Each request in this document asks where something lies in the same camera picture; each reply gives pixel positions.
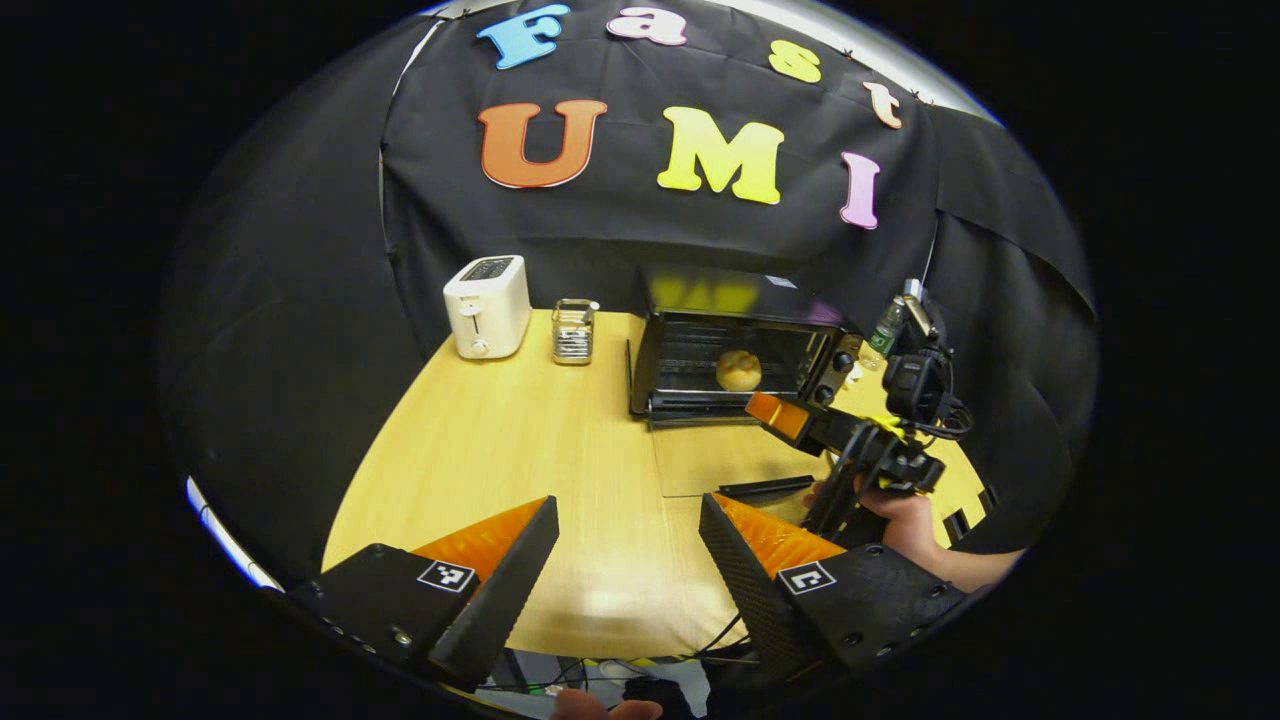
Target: toaster oven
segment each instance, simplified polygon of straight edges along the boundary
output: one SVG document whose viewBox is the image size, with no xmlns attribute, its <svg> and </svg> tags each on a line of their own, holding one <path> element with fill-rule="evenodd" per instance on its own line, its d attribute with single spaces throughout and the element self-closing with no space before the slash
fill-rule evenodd
<svg viewBox="0 0 1280 720">
<path fill-rule="evenodd" d="M 863 334 L 783 277 L 641 266 L 630 410 L 654 424 L 753 423 L 753 392 L 829 405 Z"/>
</svg>

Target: wooden table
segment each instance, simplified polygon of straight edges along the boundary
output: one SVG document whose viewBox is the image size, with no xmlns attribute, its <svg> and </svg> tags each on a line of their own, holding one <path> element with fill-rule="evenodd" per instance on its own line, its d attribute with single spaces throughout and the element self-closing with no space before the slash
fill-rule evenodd
<svg viewBox="0 0 1280 720">
<path fill-rule="evenodd" d="M 810 474 L 822 478 L 827 464 L 758 427 L 652 432 L 627 413 L 626 398 L 626 340 L 637 345 L 643 328 L 634 315 L 599 313 L 585 366 L 552 360 L 548 310 L 534 310 L 511 357 L 463 360 L 445 340 L 357 469 L 324 569 L 371 542 L 413 550 L 554 495 L 559 541 L 508 647 L 643 657 L 709 642 L 737 610 L 698 536 L 699 495 L 795 468 L 815 468 Z M 884 414 L 883 398 L 879 374 L 868 372 L 846 383 L 833 406 Z M 933 505 L 936 534 L 948 544 L 942 518 L 964 507 L 970 524 L 980 521 L 982 486 L 955 443 L 938 441 L 931 454 L 947 466 Z M 767 510 L 799 523 L 803 495 Z M 739 625 L 723 642 L 744 633 Z"/>
</svg>

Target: hand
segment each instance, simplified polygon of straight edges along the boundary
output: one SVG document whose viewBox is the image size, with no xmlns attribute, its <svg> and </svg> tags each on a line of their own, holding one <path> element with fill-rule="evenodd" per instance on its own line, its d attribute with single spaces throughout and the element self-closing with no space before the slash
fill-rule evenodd
<svg viewBox="0 0 1280 720">
<path fill-rule="evenodd" d="M 605 711 L 595 696 L 575 688 L 564 688 L 556 696 L 552 720 L 657 720 L 662 706 L 648 700 L 625 700 Z"/>
<path fill-rule="evenodd" d="M 854 492 L 861 489 L 863 475 L 854 478 Z M 826 483 L 813 484 L 813 493 L 804 497 L 804 506 L 812 507 L 818 491 Z M 936 573 L 943 553 L 933 538 L 933 503 L 923 495 L 896 495 L 872 487 L 863 493 L 859 503 L 888 520 L 882 542 L 925 570 Z"/>
<path fill-rule="evenodd" d="M 854 492 L 861 488 L 861 475 L 854 478 Z M 813 498 L 823 484 L 813 484 L 813 493 L 804 497 L 805 507 L 813 506 Z M 1024 552 L 973 555 L 942 547 L 933 538 L 933 502 L 928 496 L 902 496 L 873 487 L 867 489 L 859 503 L 888 520 L 881 542 L 963 592 L 974 592 L 998 582 Z"/>
</svg>

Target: white toaster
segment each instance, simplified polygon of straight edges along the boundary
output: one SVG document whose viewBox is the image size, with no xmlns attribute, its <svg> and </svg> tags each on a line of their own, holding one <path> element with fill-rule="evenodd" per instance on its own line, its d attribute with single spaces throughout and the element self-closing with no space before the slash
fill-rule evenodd
<svg viewBox="0 0 1280 720">
<path fill-rule="evenodd" d="M 444 307 L 458 355 L 506 357 L 529 328 L 529 281 L 520 255 L 479 258 L 444 284 Z"/>
</svg>

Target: orange letter u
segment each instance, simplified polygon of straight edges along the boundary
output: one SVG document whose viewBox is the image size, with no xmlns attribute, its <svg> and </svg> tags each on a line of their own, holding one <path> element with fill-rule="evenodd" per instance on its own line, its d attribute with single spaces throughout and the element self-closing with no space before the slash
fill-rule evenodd
<svg viewBox="0 0 1280 720">
<path fill-rule="evenodd" d="M 480 113 L 484 123 L 484 145 L 480 167 L 484 174 L 507 187 L 550 187 L 576 178 L 591 159 L 591 137 L 595 118 L 608 105 L 599 100 L 566 100 L 556 105 L 564 117 L 564 141 L 559 158 L 550 163 L 525 159 L 525 132 L 529 120 L 541 111 L 532 102 L 495 105 Z"/>
</svg>

